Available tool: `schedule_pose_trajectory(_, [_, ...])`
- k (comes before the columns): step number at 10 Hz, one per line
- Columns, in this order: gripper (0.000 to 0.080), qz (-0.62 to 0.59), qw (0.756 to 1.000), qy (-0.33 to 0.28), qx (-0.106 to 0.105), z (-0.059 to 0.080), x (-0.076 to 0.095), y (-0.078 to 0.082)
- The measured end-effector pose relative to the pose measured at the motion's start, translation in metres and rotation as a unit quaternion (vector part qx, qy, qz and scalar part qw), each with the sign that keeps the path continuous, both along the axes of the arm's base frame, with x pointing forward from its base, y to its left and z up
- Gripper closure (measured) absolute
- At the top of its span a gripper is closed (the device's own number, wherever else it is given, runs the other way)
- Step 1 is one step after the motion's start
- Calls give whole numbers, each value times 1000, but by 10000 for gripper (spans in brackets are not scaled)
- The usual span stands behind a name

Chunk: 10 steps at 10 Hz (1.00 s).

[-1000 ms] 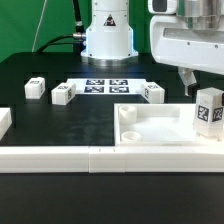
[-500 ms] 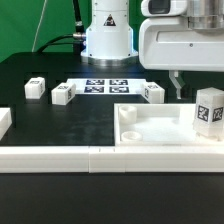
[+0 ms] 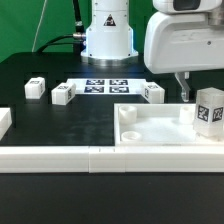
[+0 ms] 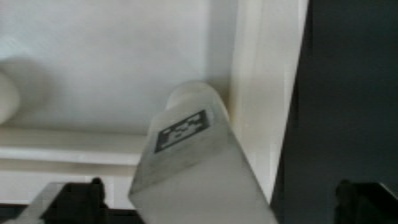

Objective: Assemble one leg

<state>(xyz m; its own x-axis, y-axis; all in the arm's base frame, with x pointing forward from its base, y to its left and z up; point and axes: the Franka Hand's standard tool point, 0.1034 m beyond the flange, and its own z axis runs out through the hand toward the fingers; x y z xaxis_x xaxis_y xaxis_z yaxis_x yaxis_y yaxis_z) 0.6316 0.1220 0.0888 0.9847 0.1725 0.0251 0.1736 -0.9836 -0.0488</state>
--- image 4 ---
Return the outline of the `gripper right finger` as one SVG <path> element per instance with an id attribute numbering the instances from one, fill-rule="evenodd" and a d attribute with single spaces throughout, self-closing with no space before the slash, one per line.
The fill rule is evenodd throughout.
<path id="1" fill-rule="evenodd" d="M 380 182 L 339 182 L 334 224 L 398 224 L 398 195 Z"/>

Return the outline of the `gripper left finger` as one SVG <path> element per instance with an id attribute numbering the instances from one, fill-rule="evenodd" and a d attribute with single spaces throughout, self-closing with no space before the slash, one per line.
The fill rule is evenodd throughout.
<path id="1" fill-rule="evenodd" d="M 105 203 L 105 184 L 49 183 L 28 204 L 0 203 L 0 224 L 140 224 L 131 209 L 113 209 Z"/>

